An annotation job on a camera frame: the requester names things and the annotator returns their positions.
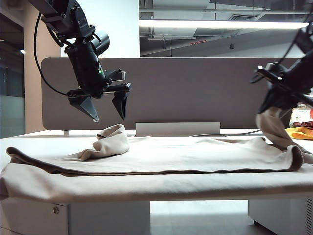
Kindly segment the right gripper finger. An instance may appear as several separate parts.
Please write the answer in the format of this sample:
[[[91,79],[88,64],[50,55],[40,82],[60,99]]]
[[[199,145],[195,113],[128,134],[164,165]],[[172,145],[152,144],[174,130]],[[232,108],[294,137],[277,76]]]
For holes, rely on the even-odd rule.
[[[280,116],[282,119],[291,108],[297,107],[297,99],[295,97],[288,97],[280,102],[280,108],[285,110],[285,112]]]
[[[257,114],[261,114],[268,110],[270,107],[276,107],[277,106],[277,100],[279,96],[277,93],[274,92],[267,92],[264,101],[262,102],[261,106],[258,109]]]

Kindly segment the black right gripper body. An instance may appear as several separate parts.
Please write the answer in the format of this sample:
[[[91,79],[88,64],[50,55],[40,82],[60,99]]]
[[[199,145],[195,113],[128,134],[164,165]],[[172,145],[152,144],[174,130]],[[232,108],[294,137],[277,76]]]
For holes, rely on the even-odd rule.
[[[313,106],[313,99],[305,94],[313,87],[313,59],[303,57],[290,68],[278,63],[268,63],[266,79],[271,83],[268,92],[277,93],[277,108],[280,102],[288,97],[295,97],[298,103]]]

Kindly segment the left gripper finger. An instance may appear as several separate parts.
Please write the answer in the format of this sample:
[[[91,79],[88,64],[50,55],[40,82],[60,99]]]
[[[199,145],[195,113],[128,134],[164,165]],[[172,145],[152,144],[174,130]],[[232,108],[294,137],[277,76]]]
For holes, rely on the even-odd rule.
[[[114,92],[114,98],[112,99],[112,103],[115,106],[117,112],[119,113],[120,117],[124,120],[126,118],[126,103],[128,98],[129,91],[117,91]]]
[[[91,101],[90,96],[69,97],[68,100],[70,105],[86,114],[93,120],[93,122],[99,122],[98,113]]]

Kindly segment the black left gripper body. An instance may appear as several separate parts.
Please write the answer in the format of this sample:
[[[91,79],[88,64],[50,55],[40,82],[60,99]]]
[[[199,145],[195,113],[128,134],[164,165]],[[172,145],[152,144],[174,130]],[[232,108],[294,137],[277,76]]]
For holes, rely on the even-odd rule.
[[[129,92],[130,83],[112,85],[112,77],[122,74],[121,69],[104,72],[91,43],[74,43],[65,48],[80,89],[70,90],[69,98],[91,96],[101,98],[103,94]]]

